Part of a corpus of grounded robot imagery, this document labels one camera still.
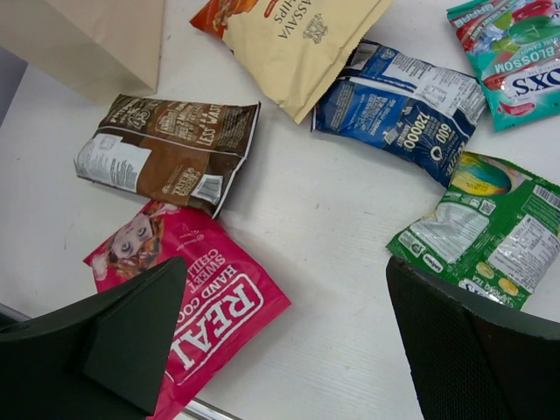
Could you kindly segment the beige cassava chips packet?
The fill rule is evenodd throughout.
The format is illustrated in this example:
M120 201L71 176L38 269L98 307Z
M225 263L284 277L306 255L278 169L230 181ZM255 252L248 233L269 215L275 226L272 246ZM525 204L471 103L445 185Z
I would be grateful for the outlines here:
M220 39L265 96L301 123L389 0L209 1L194 28Z

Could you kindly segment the blue snack packet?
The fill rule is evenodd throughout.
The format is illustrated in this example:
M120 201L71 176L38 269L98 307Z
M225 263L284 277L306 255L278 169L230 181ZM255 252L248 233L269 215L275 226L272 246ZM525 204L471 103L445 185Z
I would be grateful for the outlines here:
M384 150L448 186L486 108L472 76L363 39L315 105L311 128Z

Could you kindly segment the green snack packet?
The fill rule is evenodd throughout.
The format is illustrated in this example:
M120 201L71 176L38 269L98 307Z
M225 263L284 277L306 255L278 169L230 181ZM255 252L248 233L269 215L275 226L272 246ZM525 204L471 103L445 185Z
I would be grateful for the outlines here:
M466 152L434 210L387 248L519 310L559 256L559 187L505 159Z

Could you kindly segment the red Real crisps packet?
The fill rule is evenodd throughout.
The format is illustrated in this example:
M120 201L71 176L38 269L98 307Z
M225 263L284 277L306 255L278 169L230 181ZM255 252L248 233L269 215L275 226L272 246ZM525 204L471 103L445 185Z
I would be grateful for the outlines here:
M217 220L150 201L89 254L98 291L165 260L187 266L183 301L154 414L173 419L291 301Z

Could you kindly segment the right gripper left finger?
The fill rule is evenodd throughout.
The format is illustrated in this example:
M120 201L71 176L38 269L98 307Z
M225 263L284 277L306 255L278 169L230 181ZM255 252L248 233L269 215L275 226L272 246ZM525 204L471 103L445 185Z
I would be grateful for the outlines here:
M154 415L186 276L173 257L40 317L2 306L1 417Z

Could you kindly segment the teal Fox's candy packet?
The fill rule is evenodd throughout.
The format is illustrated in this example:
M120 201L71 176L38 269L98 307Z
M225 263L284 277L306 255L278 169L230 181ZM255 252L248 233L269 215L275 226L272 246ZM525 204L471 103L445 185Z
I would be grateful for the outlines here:
M497 131L559 114L559 2L469 1L446 11Z

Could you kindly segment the brown snack packet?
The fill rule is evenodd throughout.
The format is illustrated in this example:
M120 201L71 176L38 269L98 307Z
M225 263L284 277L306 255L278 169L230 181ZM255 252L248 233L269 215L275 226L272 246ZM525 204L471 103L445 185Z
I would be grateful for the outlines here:
M76 175L217 217L248 157L261 106L120 94L74 159Z

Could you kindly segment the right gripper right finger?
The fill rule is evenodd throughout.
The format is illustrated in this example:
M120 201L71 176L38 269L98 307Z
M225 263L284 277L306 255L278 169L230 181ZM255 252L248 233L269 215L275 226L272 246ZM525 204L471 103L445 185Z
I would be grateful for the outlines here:
M391 304L426 419L557 419L559 324L388 260Z

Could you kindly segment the beige paper bag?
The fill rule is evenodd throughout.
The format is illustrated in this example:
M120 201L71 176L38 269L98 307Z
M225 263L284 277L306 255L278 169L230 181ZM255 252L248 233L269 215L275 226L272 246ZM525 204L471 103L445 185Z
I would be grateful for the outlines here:
M1 45L100 104L158 90L163 1L3 1Z

